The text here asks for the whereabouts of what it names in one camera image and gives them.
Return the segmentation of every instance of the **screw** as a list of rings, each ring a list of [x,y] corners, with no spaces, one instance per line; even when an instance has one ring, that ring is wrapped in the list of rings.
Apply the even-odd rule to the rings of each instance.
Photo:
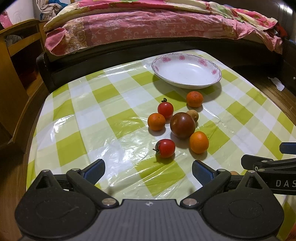
[[[148,202],[146,202],[146,203],[145,203],[145,205],[150,207],[150,206],[152,206],[152,205],[153,205],[153,202],[151,202],[151,201],[148,201]]]
[[[197,204],[197,201],[194,199],[194,198],[186,198],[183,200],[183,203],[186,205],[186,206],[194,206]]]
[[[102,200],[102,204],[104,204],[105,206],[112,206],[116,203],[116,200],[114,198],[108,197],[108,198],[104,198]]]

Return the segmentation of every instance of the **green checkered tablecloth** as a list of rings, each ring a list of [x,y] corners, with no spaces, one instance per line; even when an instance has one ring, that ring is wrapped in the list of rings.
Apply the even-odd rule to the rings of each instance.
[[[191,172],[195,159],[213,169],[242,173],[244,154],[274,160],[292,157],[281,154],[279,145],[295,141],[296,127],[272,101],[212,56],[198,50],[183,53],[205,57],[222,71],[218,84],[200,90],[204,103],[198,109],[196,130],[209,137],[206,153],[192,153],[188,141],[171,134],[169,123],[161,132],[148,129],[147,118],[164,97],[175,113],[186,112],[190,91],[156,77],[151,68],[154,56],[84,76],[47,97],[30,150],[27,187],[43,169],[61,174],[102,158],[106,172],[97,186],[119,201],[180,201],[201,187]],[[163,138],[175,141],[173,160],[156,160],[152,148]],[[294,199],[279,200],[286,210],[296,210]]]

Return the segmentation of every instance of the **ceramic dish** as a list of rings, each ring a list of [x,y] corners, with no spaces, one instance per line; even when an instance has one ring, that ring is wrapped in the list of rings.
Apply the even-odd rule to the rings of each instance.
[[[164,54],[152,62],[152,69],[165,82],[185,89],[206,88],[221,79],[217,65],[193,54]]]

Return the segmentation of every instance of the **cherry tomato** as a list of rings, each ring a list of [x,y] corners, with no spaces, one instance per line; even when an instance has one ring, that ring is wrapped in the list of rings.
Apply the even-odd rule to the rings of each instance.
[[[174,113],[174,107],[171,103],[167,102],[166,98],[163,98],[157,107],[157,112],[165,117],[165,119],[169,119],[172,117]]]
[[[170,139],[162,139],[155,145],[156,154],[159,154],[161,158],[168,158],[175,153],[176,145]]]

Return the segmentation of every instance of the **wall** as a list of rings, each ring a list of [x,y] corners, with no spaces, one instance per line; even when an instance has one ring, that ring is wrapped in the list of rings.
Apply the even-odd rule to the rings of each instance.
[[[12,24],[35,18],[32,0],[16,0],[6,11]]]
[[[65,3],[65,4],[71,4],[70,0],[60,0],[61,2]]]

